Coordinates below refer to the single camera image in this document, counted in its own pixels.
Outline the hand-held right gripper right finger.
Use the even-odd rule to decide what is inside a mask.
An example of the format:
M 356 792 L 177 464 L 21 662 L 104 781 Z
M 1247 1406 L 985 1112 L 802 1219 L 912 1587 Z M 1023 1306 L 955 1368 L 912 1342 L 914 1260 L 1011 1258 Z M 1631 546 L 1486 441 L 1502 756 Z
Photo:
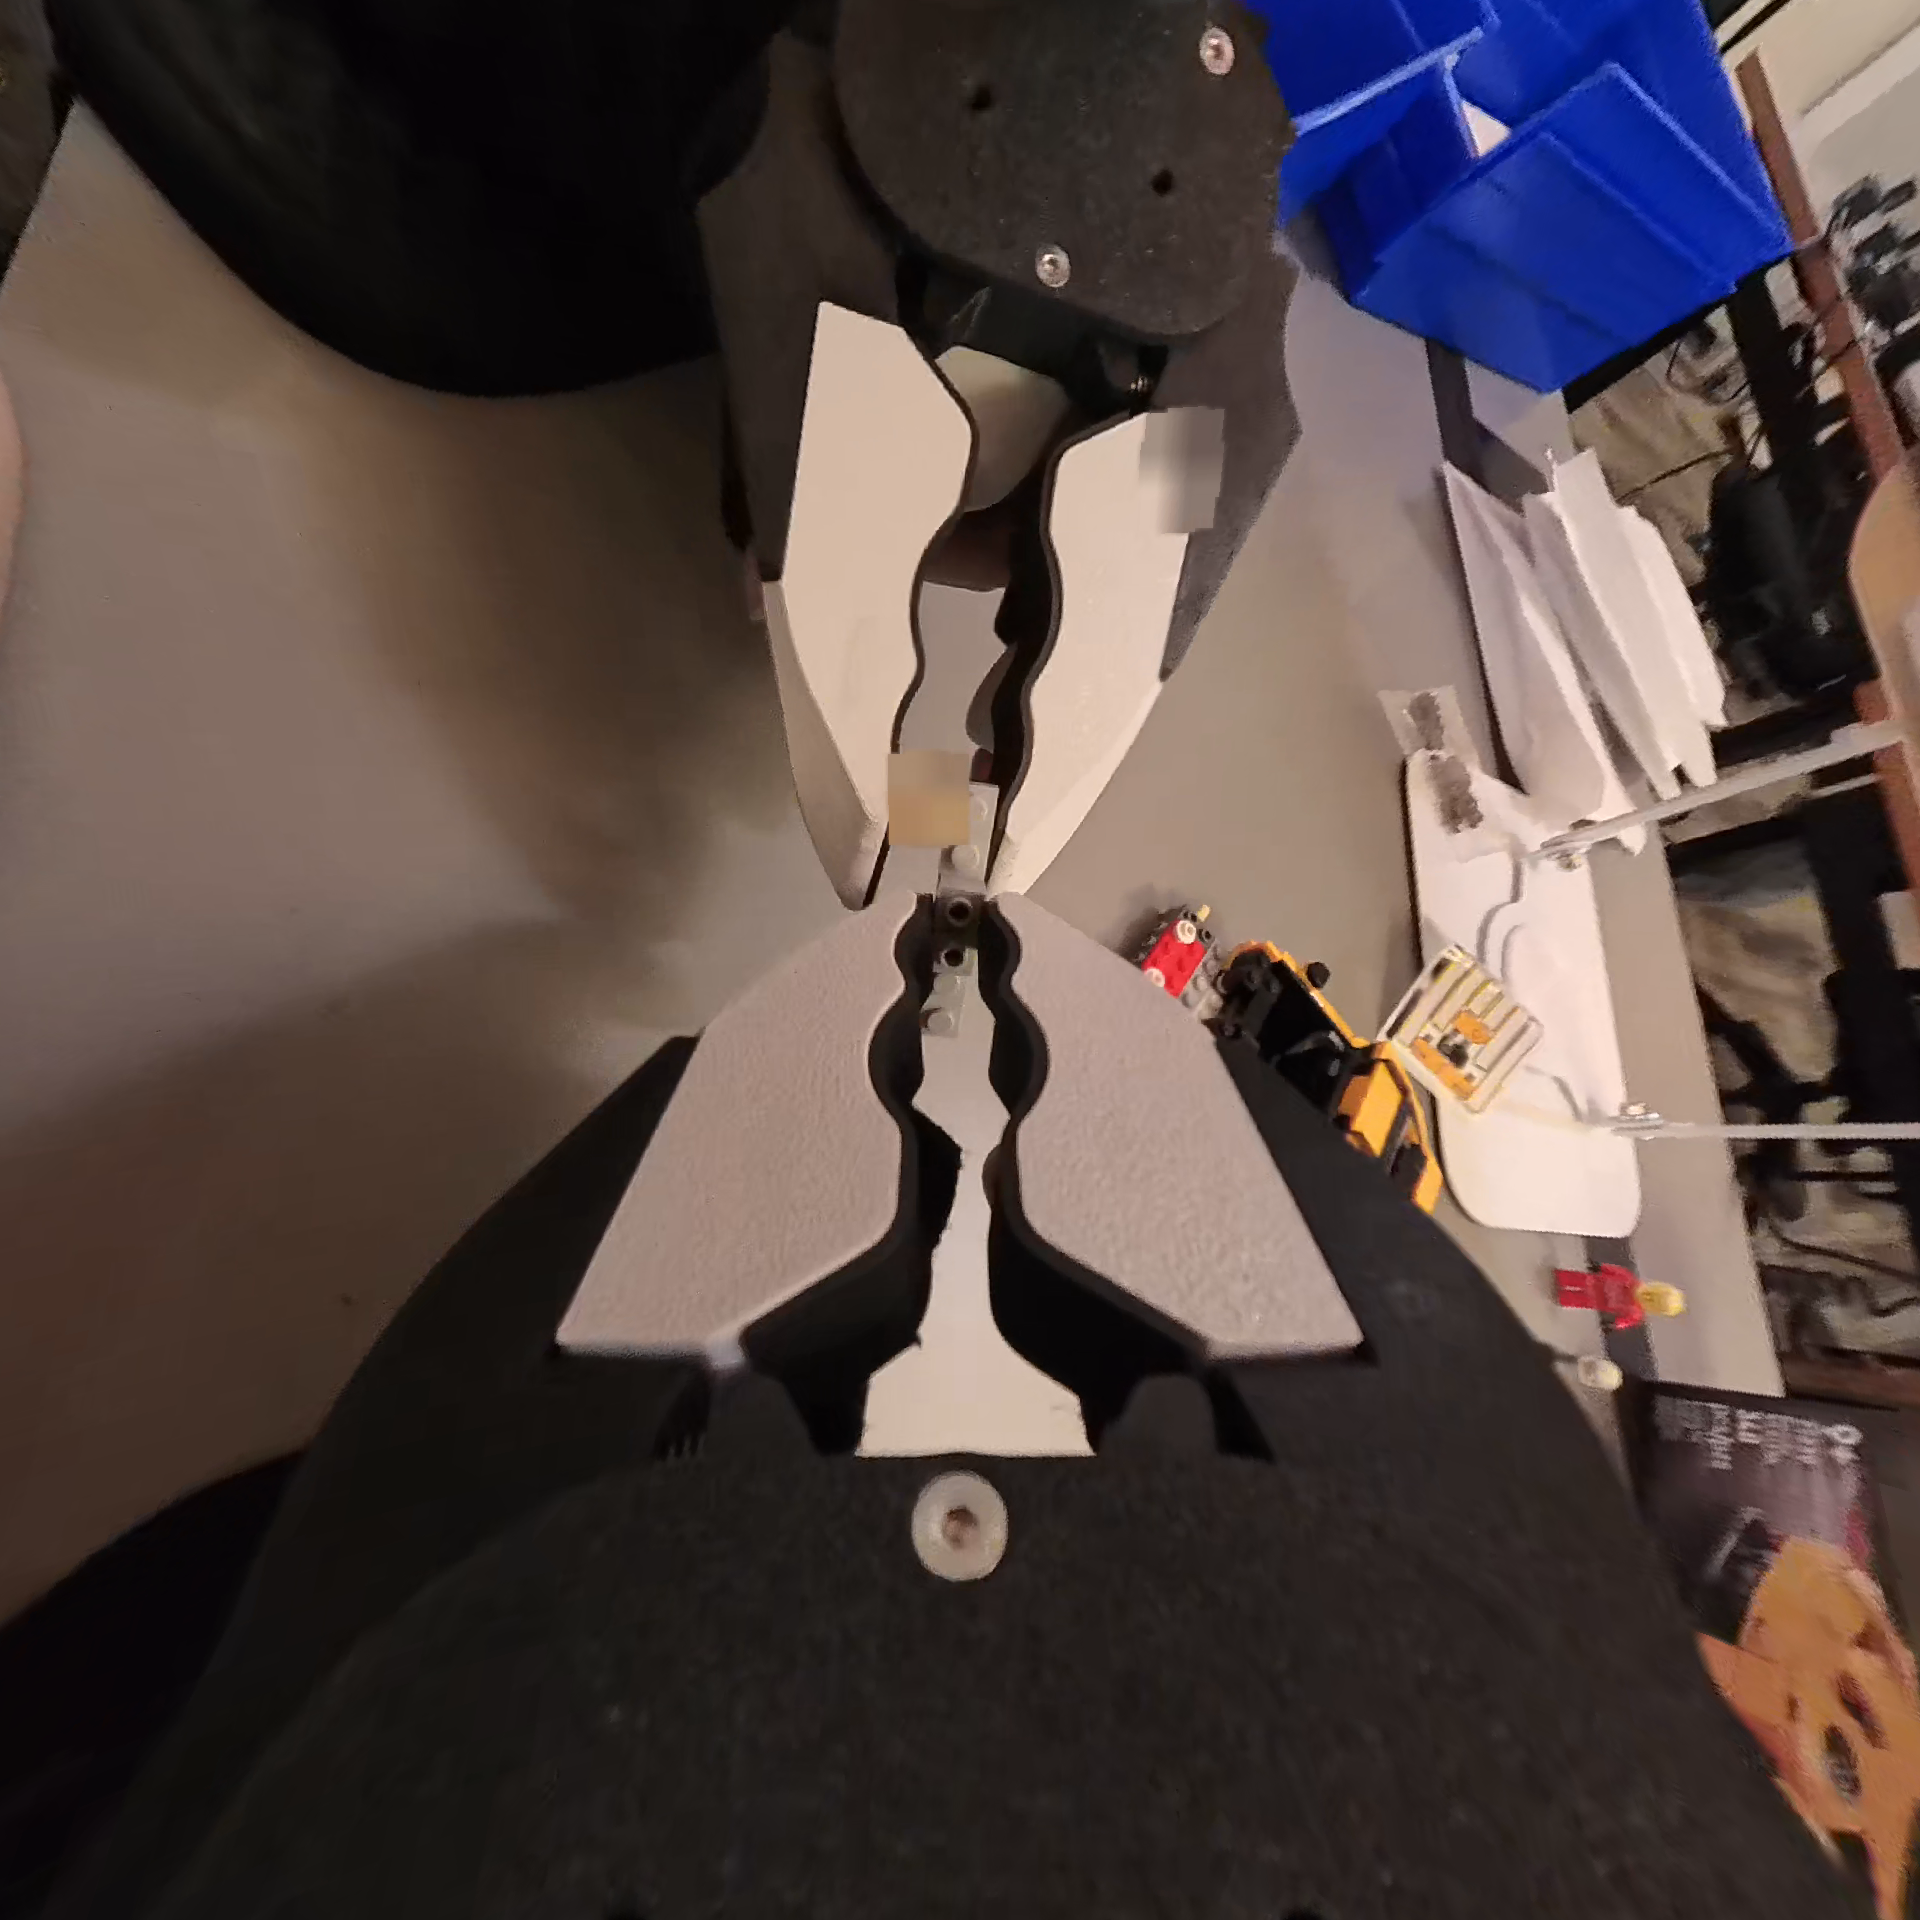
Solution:
M 1023 891 L 982 906 L 982 1163 L 997 1331 L 1079 1410 L 1272 1453 L 1237 1374 L 1354 1358 L 1364 1331 L 1237 1076 L 1195 1018 Z

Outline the person's left forearm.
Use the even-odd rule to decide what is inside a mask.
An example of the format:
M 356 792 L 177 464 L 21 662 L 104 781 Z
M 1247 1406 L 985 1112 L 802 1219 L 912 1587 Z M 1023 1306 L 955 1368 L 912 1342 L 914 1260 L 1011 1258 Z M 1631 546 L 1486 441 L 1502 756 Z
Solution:
M 444 394 L 711 350 L 693 206 L 776 0 L 64 0 L 74 98 L 255 296 Z

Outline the yellow lego car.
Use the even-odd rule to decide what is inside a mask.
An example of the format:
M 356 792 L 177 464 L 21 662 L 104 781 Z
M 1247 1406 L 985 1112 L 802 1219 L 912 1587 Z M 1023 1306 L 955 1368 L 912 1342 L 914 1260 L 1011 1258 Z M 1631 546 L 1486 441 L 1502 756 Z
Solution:
M 1404 1064 L 1332 1010 L 1330 962 L 1277 942 L 1224 944 L 1204 900 L 1155 911 L 1129 960 L 1220 1044 L 1247 1047 L 1296 1090 L 1409 1203 L 1437 1213 L 1443 1172 L 1424 1096 Z

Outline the black lego set box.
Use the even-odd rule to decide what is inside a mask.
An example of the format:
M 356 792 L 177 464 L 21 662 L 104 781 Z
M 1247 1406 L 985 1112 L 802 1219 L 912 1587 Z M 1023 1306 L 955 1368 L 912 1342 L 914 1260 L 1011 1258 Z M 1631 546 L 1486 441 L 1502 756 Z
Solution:
M 1920 1668 L 1864 1414 L 1643 1383 L 1627 1472 L 1704 1662 L 1874 1914 L 1917 1914 Z

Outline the white book stand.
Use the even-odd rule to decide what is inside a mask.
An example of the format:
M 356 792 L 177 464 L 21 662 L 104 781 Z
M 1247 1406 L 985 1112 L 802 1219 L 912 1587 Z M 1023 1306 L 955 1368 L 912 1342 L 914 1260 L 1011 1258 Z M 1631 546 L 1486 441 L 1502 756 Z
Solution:
M 1595 706 L 1604 747 L 1627 786 L 1627 813 L 1554 824 L 1487 763 L 1474 776 L 1486 831 L 1450 836 L 1404 760 L 1404 824 L 1424 960 L 1470 944 L 1487 973 L 1546 1026 L 1546 1072 L 1487 1116 L 1437 1101 L 1442 1168 L 1469 1219 L 1493 1229 L 1621 1238 L 1641 1222 L 1641 1141 L 1710 1139 L 1710 1124 L 1661 1121 L 1631 1108 L 1614 973 L 1595 913 L 1593 858 L 1604 844 L 1641 853 L 1651 831 L 1704 804 L 1809 776 L 1864 756 L 1911 756 L 1903 706 L 1837 730 L 1813 749 L 1717 772 L 1681 801 L 1655 801 Z

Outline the lego sticker sheet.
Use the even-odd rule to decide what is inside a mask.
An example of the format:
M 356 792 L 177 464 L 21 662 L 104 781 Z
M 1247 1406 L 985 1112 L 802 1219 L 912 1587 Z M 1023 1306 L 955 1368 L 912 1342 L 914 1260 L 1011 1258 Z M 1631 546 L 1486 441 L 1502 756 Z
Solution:
M 1546 1072 L 1543 1018 L 1457 942 L 1424 960 L 1379 1026 L 1379 1047 L 1464 1116 L 1487 1116 L 1526 1076 Z

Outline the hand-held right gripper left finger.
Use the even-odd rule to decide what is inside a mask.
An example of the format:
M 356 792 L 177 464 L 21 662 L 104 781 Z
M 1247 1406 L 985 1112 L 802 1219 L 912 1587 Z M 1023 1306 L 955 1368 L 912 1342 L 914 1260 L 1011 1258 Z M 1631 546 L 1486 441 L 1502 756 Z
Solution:
M 701 1026 L 559 1350 L 774 1376 L 821 1453 L 857 1453 L 960 1186 L 922 1112 L 935 960 L 935 900 L 884 891 Z

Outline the grey lego plate orange ends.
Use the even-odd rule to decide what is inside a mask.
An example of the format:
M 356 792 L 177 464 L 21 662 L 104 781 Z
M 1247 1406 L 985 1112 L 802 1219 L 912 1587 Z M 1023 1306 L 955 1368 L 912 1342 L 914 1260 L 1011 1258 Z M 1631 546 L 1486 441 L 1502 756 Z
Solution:
M 970 831 L 965 831 L 965 841 L 943 847 L 937 877 L 935 877 L 935 898 L 937 891 L 980 891 L 985 906 L 997 807 L 1002 807 L 1002 786 L 974 781 L 970 786 Z M 980 997 L 980 973 L 965 983 L 945 983 L 945 990 L 937 990 L 927 983 L 927 997 L 922 1010 L 922 1031 L 927 1041 L 955 1041 L 974 997 Z

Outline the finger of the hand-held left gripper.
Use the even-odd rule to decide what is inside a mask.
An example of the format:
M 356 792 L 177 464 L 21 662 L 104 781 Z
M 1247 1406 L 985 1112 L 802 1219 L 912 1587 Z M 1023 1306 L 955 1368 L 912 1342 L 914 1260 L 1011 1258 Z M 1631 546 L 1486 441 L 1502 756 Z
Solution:
M 765 587 L 787 760 L 837 898 L 874 898 L 889 760 L 912 706 L 922 577 L 960 521 L 974 418 L 906 330 L 821 303 L 781 570 Z
M 1144 734 L 1220 487 L 1224 409 L 1129 413 L 1044 457 L 997 617 L 991 891 L 1044 877 Z

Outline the clear plastic bag dark pieces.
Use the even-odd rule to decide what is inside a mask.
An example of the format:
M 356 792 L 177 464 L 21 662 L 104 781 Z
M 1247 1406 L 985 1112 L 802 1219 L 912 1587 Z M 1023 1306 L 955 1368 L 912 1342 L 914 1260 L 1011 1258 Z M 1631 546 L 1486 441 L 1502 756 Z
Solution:
M 1450 836 L 1486 831 L 1486 804 L 1474 776 L 1486 772 L 1474 737 L 1469 734 L 1469 709 L 1454 682 L 1437 690 L 1382 690 L 1379 706 L 1404 749 L 1424 772 L 1426 801 Z

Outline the red lego minifigure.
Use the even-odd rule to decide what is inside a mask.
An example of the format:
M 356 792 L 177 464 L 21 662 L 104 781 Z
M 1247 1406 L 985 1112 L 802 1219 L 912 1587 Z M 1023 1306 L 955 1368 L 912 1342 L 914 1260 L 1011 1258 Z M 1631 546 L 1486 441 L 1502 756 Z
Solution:
M 1674 1320 L 1687 1310 L 1687 1299 L 1674 1283 L 1641 1278 L 1617 1260 L 1559 1264 L 1553 1277 L 1553 1289 L 1566 1310 L 1595 1310 L 1595 1320 L 1614 1331 L 1641 1329 L 1651 1320 Z

